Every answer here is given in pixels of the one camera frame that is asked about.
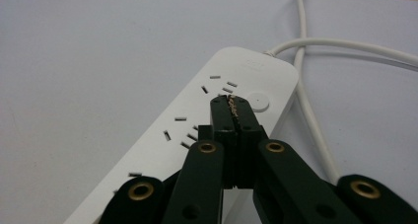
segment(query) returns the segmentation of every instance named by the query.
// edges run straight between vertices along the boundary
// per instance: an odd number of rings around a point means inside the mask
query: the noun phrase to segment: power strip
[[[219,95],[234,94],[247,99],[271,136],[292,103],[298,79],[291,64],[265,54],[239,47],[218,51],[65,224],[94,223],[113,192],[129,176],[144,174],[163,181],[177,172],[188,147],[197,140],[197,126],[210,124],[209,102]],[[225,196],[224,213],[228,213],[236,197]]]

